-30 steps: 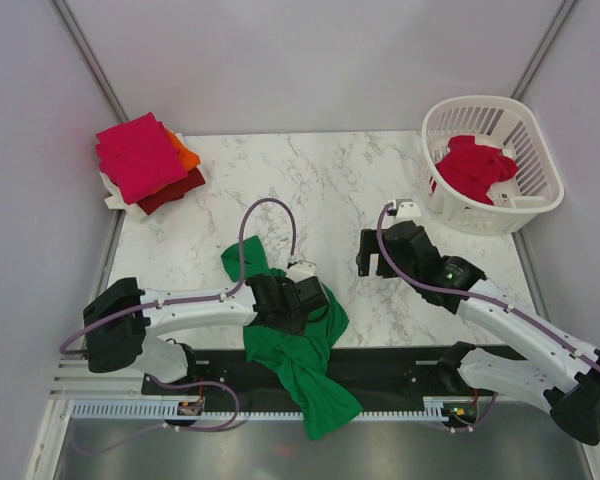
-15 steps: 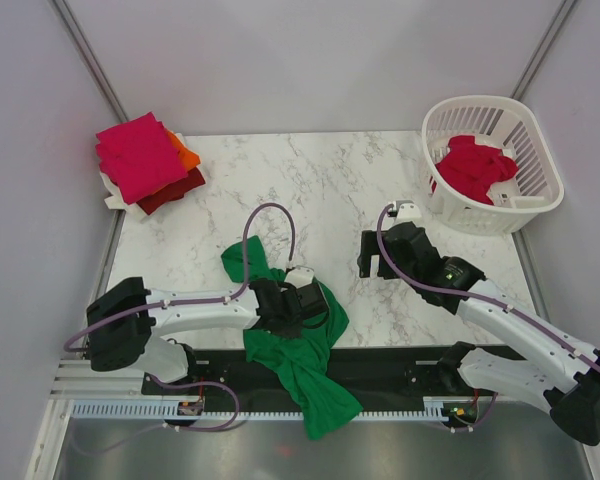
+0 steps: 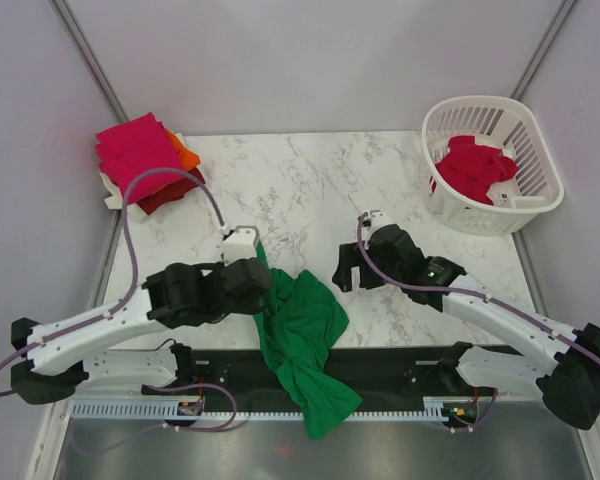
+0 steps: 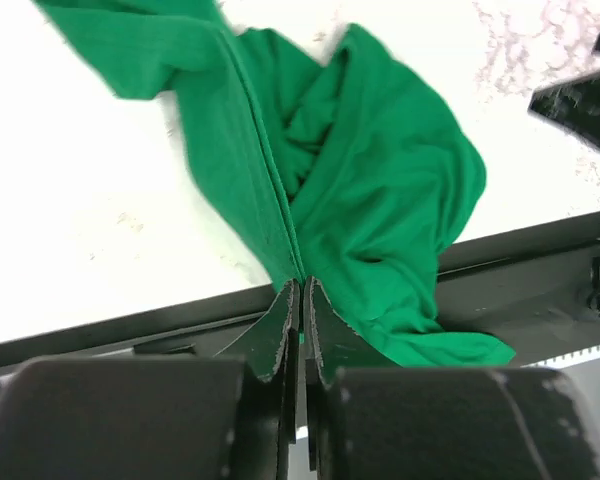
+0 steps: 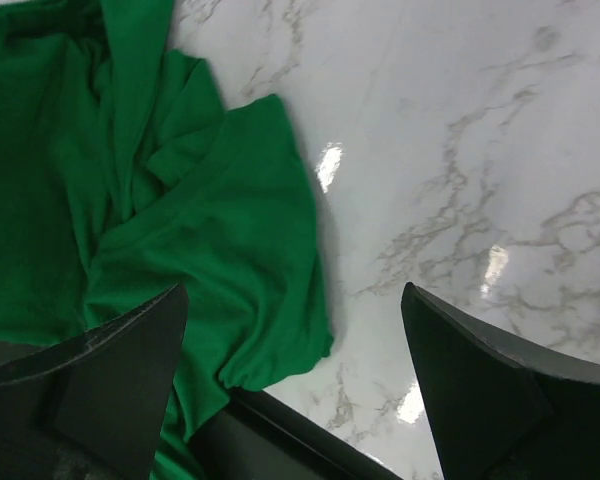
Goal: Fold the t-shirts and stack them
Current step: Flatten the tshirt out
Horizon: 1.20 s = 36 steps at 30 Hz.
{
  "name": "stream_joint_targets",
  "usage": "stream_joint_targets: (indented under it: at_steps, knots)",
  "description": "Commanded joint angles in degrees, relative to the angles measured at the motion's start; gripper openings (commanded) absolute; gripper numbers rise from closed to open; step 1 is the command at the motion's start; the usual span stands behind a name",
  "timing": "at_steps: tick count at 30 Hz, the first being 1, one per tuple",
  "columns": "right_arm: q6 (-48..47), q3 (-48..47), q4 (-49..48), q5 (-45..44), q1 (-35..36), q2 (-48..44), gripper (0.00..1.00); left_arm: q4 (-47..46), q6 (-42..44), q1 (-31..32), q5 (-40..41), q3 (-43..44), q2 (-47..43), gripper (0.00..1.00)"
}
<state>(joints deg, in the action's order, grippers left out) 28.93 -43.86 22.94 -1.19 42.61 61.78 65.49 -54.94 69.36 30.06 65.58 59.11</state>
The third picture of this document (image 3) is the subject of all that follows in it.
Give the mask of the green t shirt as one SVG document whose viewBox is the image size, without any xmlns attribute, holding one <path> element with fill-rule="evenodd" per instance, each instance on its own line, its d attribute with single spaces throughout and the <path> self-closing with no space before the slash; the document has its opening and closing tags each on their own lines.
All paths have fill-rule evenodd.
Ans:
<svg viewBox="0 0 600 480">
<path fill-rule="evenodd" d="M 325 372 L 329 352 L 349 326 L 332 291 L 310 271 L 293 277 L 269 269 L 273 286 L 253 316 L 265 364 L 300 408 L 308 436 L 319 440 L 363 402 L 343 381 Z"/>
</svg>

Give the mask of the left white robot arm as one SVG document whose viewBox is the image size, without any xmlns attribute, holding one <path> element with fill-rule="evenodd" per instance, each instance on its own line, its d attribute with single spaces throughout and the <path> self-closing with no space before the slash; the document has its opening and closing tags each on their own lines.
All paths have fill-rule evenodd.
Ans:
<svg viewBox="0 0 600 480">
<path fill-rule="evenodd" d="M 256 258 L 228 265 L 174 263 L 119 302 L 52 324 L 18 319 L 11 325 L 11 343 L 23 359 L 10 369 L 11 389 L 30 405 L 97 390 L 191 392 L 200 371 L 190 348 L 127 350 L 120 343 L 215 324 L 232 314 L 255 315 L 272 286 L 269 269 Z"/>
</svg>

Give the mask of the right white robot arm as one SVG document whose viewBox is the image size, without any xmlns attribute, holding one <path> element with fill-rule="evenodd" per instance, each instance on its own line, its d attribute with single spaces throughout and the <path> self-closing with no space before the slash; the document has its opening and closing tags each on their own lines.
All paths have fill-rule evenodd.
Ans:
<svg viewBox="0 0 600 480">
<path fill-rule="evenodd" d="M 467 387 L 517 393 L 540 400 L 559 420 L 591 429 L 600 416 L 600 327 L 577 329 L 510 304 L 441 256 L 427 256 L 410 235 L 378 212 L 360 217 L 356 241 L 338 248 L 332 276 L 342 292 L 360 287 L 399 288 L 417 304 L 469 322 L 513 348 L 498 353 L 467 342 L 450 347 L 438 368 L 447 392 Z"/>
</svg>

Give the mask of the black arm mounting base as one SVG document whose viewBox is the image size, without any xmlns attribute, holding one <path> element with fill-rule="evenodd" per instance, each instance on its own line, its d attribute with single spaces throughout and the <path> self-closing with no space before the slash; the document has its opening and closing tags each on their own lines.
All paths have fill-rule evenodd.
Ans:
<svg viewBox="0 0 600 480">
<path fill-rule="evenodd" d="M 385 414 L 424 411 L 427 397 L 486 397 L 443 362 L 448 347 L 340 348 L 323 362 L 266 364 L 258 350 L 197 350 L 174 344 L 172 394 L 199 395 L 208 413 Z"/>
</svg>

